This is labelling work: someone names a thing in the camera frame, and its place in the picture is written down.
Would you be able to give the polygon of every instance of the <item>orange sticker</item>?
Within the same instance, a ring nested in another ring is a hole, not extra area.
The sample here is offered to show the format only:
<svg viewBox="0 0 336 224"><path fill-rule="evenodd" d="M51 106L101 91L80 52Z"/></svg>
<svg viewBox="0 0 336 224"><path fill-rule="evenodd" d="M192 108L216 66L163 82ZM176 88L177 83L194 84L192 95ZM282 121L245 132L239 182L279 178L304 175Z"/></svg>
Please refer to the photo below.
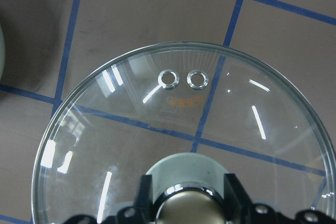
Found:
<svg viewBox="0 0 336 224"><path fill-rule="evenodd" d="M177 98L177 97L168 97L167 101L169 105L179 108L192 108L203 102L203 97L196 95L191 98Z"/></svg>

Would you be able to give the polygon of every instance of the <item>glass lid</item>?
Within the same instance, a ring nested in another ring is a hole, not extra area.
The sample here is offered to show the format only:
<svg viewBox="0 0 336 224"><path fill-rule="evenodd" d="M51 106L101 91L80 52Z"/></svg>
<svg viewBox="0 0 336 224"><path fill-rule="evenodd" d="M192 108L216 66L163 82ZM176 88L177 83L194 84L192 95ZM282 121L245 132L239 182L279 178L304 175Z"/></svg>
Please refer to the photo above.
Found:
<svg viewBox="0 0 336 224"><path fill-rule="evenodd" d="M303 95L263 62L172 42L106 63L62 103L33 174L35 223L105 219L133 202L157 161L196 152L236 174L253 202L288 217L335 216L335 156Z"/></svg>

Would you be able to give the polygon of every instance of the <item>metal grommet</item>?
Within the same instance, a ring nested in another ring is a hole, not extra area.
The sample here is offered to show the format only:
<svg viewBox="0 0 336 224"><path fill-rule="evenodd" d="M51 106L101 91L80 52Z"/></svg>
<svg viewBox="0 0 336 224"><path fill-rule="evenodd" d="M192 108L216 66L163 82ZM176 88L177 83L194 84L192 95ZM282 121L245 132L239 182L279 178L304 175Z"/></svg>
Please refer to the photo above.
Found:
<svg viewBox="0 0 336 224"><path fill-rule="evenodd" d="M167 83L163 82L162 78L167 74L172 74L173 75L174 81L172 83L167 84ZM179 74L176 73L174 70L171 70L171 69L163 70L158 76L158 83L164 89L173 89L177 86L178 82L180 81L180 78L179 78L178 75Z"/></svg>
<svg viewBox="0 0 336 224"><path fill-rule="evenodd" d="M201 75L203 77L203 82L201 84L195 84L195 83L193 83L192 76L194 76L195 74L199 74L199 75ZM203 72L201 70L192 70L192 71L189 72L189 74L187 76L187 83L193 89L200 90L200 89L205 88L208 85L208 83L209 83L209 77L208 77L208 75L205 72Z"/></svg>

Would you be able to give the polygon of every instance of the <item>tile floor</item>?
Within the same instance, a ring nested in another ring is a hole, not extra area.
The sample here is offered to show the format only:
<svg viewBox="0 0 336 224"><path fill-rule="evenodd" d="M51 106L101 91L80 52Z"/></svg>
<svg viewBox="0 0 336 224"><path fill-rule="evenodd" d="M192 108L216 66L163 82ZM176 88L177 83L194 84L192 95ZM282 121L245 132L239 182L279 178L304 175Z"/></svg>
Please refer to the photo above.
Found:
<svg viewBox="0 0 336 224"><path fill-rule="evenodd" d="M1 224L31 222L35 154L60 100L145 45L204 41L255 56L301 90L336 144L335 0L0 0L0 24Z"/></svg>

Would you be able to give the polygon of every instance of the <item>white object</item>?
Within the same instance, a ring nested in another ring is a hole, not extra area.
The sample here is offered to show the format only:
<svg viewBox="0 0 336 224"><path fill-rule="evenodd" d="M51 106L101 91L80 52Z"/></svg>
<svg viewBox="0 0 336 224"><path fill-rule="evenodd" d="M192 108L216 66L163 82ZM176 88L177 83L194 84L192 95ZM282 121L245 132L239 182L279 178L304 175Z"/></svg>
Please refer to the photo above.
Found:
<svg viewBox="0 0 336 224"><path fill-rule="evenodd" d="M221 164L198 153L177 153L165 157L147 172L152 175L153 202L163 192L185 182L196 182L224 197L225 173L228 171Z"/></svg>
<svg viewBox="0 0 336 224"><path fill-rule="evenodd" d="M2 76L2 72L4 70L4 64L5 64L5 40L0 26L0 79Z"/></svg>

